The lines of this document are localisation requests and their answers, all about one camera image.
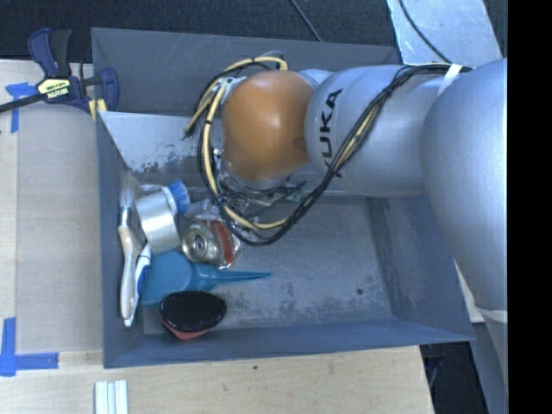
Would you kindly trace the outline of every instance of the blue bottle cap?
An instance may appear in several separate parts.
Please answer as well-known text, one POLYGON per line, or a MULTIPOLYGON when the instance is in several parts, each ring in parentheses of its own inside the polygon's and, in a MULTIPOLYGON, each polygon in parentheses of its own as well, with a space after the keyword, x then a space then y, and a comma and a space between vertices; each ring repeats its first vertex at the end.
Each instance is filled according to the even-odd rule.
POLYGON ((190 195, 188 195, 188 189, 181 179, 177 179, 171 185, 169 185, 174 202, 176 203, 179 213, 185 213, 190 205, 190 195))

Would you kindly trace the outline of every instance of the wire bundle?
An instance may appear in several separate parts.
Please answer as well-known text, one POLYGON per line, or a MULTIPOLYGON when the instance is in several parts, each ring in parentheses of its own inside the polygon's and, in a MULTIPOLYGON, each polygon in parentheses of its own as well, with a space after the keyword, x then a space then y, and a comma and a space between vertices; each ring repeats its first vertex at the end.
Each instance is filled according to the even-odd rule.
POLYGON ((270 69, 270 67, 267 66, 267 62, 275 62, 277 63, 279 69, 287 70, 287 64, 283 59, 272 56, 261 56, 238 61, 214 77, 207 84, 206 89, 202 92, 202 95, 198 99, 193 117, 185 128, 185 138, 186 136, 193 135, 200 120, 204 117, 203 129, 201 135, 199 136, 198 143, 198 170, 202 175, 211 196, 215 199, 223 220, 240 240, 253 246, 268 245, 276 242, 306 214, 312 205, 314 205, 314 203, 323 195, 333 178, 338 175, 338 173, 362 147, 373 129, 373 125, 375 124, 375 121, 377 120, 385 102, 401 85, 406 83, 406 81, 415 75, 445 73, 451 66, 450 64, 445 63, 432 63, 420 66, 401 67, 393 77, 391 83, 389 83, 389 85, 381 91, 363 110, 359 119, 339 147, 339 150, 337 151, 331 164, 329 164, 329 168, 324 174, 321 183, 314 190, 304 196, 303 200, 288 217, 279 219, 278 221, 272 223, 259 223, 256 222, 256 220, 260 214, 270 210, 276 204, 281 203, 281 201, 288 198, 298 188, 293 189, 281 186, 276 189, 272 189, 271 191, 258 191, 247 194, 233 191, 226 186, 222 186, 217 182, 215 155, 210 144, 210 128, 216 110, 221 104, 221 98, 227 90, 227 86, 229 84, 229 79, 227 77, 233 72, 240 72, 242 69, 250 66, 261 66, 265 69, 270 69), (234 199, 250 199, 265 195, 273 195, 274 193, 279 193, 282 196, 276 199, 272 204, 254 214, 245 215, 232 204, 234 202, 232 200, 234 199))

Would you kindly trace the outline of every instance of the black cable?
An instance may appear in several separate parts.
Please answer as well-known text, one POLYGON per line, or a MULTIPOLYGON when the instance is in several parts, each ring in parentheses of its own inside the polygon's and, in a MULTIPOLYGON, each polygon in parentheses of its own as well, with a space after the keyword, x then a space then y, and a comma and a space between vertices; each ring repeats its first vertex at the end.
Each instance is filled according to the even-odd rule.
POLYGON ((310 31, 314 34, 314 36, 317 38, 318 41, 321 41, 323 43, 322 38, 320 38, 320 35, 318 35, 318 32, 316 29, 314 29, 314 26, 312 26, 311 22, 309 21, 308 17, 304 14, 304 12, 301 10, 299 5, 295 0, 289 0, 295 10, 299 13, 299 15, 303 18, 303 21, 306 23, 306 25, 309 27, 310 31))
MULTIPOLYGON (((276 242, 279 238, 285 235, 314 205, 314 203, 323 195, 323 193, 328 188, 329 184, 333 178, 339 173, 339 171, 354 157, 358 150, 362 147, 365 140, 370 135, 373 130, 373 126, 376 123, 376 120, 383 109, 386 101, 391 98, 392 94, 406 81, 418 74, 427 74, 427 73, 445 73, 450 68, 450 65, 444 63, 435 63, 428 65, 420 66, 402 66, 397 70, 393 76, 391 82, 383 89, 373 100, 368 104, 368 106, 362 111, 359 119, 355 125, 351 128, 345 140, 342 142, 341 146, 337 150, 336 156, 332 160, 327 172, 325 173, 321 183, 311 191, 297 206, 297 208, 286 218, 285 223, 280 227, 275 229, 261 229, 256 228, 253 224, 253 228, 245 227, 239 223, 236 223, 232 218, 230 218, 225 207, 228 207, 230 210, 234 211, 237 215, 243 216, 238 212, 233 204, 229 203, 229 199, 247 199, 248 194, 243 194, 242 192, 233 191, 227 186, 223 186, 223 191, 220 193, 213 191, 210 186, 206 174, 204 172, 204 155, 203 155, 203 133, 199 136, 198 150, 197 150, 197 159, 198 159, 198 170, 204 181, 205 185, 208 188, 210 195, 214 198, 215 204, 220 210, 221 218, 228 225, 229 229, 240 239, 242 242, 247 243, 252 246, 264 246, 276 242), (371 117, 370 123, 365 124, 365 121, 368 119, 368 116, 371 117), (343 155, 347 153, 347 156, 342 160, 343 155), (270 236, 265 236, 267 231, 274 232, 270 236)), ((464 67, 461 69, 461 72, 468 72, 471 68, 464 67)), ((204 112, 198 122, 206 116, 204 112)), ((209 159, 209 164, 211 171, 216 173, 216 162, 214 161, 213 154, 211 153, 209 159)), ((253 193, 255 196, 263 196, 263 194, 270 194, 271 191, 258 191, 253 193)), ((289 196, 290 193, 284 195, 282 198, 289 196)), ((282 198, 278 198, 275 202, 278 203, 282 198)), ((275 204, 271 204, 264 209, 261 209, 263 212, 270 210, 275 204)))
POLYGON ((405 14, 406 20, 408 20, 408 23, 411 24, 412 28, 416 31, 416 33, 420 36, 420 38, 423 40, 423 42, 428 45, 428 47, 436 53, 441 60, 444 60, 445 63, 452 63, 452 61, 447 58, 439 49, 435 47, 433 43, 423 34, 423 32, 420 30, 420 28, 414 23, 414 20, 412 20, 411 15, 409 14, 408 10, 406 10, 405 2, 403 0, 398 0, 398 4, 400 4, 401 9, 403 10, 403 13, 405 14))

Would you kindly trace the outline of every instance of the cable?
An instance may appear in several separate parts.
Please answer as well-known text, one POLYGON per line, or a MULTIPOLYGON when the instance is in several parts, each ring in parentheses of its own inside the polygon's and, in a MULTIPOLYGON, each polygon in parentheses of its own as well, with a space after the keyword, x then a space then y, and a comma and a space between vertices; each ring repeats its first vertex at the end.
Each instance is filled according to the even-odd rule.
POLYGON ((314 34, 314 36, 317 38, 318 41, 321 41, 323 43, 322 38, 320 38, 320 35, 318 35, 318 32, 316 29, 314 29, 314 26, 312 26, 311 22, 307 18, 307 16, 304 14, 304 12, 299 8, 299 5, 295 0, 289 0, 295 10, 299 13, 299 15, 303 18, 303 21, 306 23, 306 25, 309 27, 310 31, 314 34))
POLYGON ((400 4, 401 9, 403 10, 403 13, 405 14, 406 20, 408 20, 408 23, 411 24, 412 28, 416 31, 416 33, 420 36, 420 38, 423 40, 423 42, 434 52, 436 53, 441 60, 443 60, 446 63, 452 63, 452 60, 447 58, 439 49, 437 49, 433 43, 423 34, 423 32, 420 30, 420 28, 414 23, 414 20, 412 20, 411 15, 409 14, 408 10, 406 10, 405 2, 403 0, 398 0, 398 4, 400 4))
MULTIPOLYGON (((287 64, 285 62, 280 63, 283 59, 270 59, 274 59, 274 57, 257 57, 239 61, 219 74, 219 76, 223 75, 223 77, 218 76, 219 78, 211 80, 207 86, 207 90, 201 94, 196 103, 198 106, 197 111, 194 112, 190 123, 186 126, 186 130, 188 130, 186 136, 189 136, 193 134, 197 124, 203 119, 203 129, 199 135, 197 150, 199 173, 210 195, 214 198, 216 206, 220 210, 221 218, 226 222, 229 229, 238 239, 253 246, 268 245, 276 242, 307 213, 312 205, 314 205, 326 191, 333 178, 338 175, 362 147, 372 131, 373 125, 377 121, 386 101, 391 98, 392 94, 401 85, 415 75, 445 73, 452 66, 449 63, 429 63, 426 65, 407 65, 400 67, 387 87, 376 95, 362 111, 359 119, 337 150, 336 156, 329 164, 328 170, 324 174, 320 184, 303 198, 288 217, 271 223, 257 223, 255 221, 256 218, 284 201, 285 198, 288 198, 297 191, 299 186, 297 186, 295 190, 290 187, 279 186, 269 191, 252 191, 251 193, 245 193, 234 191, 229 186, 221 185, 221 183, 218 183, 218 178, 216 176, 217 165, 213 148, 210 144, 210 129, 216 109, 218 109, 221 99, 227 90, 227 85, 229 84, 229 70, 232 72, 239 72, 246 67, 258 65, 261 60, 276 62, 281 69, 287 69, 287 64), (247 200, 274 193, 281 193, 282 196, 254 213, 245 214, 240 212, 235 209, 235 205, 232 204, 235 199, 247 200)), ((461 72, 468 72, 470 70, 470 68, 462 68, 461 72)))

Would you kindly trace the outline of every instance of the blue tape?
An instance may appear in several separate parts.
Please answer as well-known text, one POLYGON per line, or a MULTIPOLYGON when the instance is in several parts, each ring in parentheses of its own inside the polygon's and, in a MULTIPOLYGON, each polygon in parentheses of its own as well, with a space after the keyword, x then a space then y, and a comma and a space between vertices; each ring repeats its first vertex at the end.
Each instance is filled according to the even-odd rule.
MULTIPOLYGON (((6 91, 17 101, 20 97, 28 97, 38 93, 36 88, 29 83, 17 83, 15 85, 7 85, 6 91)), ((19 130, 19 109, 13 109, 11 112, 11 133, 19 130)))
POLYGON ((16 319, 4 319, 0 376, 13 377, 19 370, 57 369, 59 357, 59 353, 16 354, 16 319))

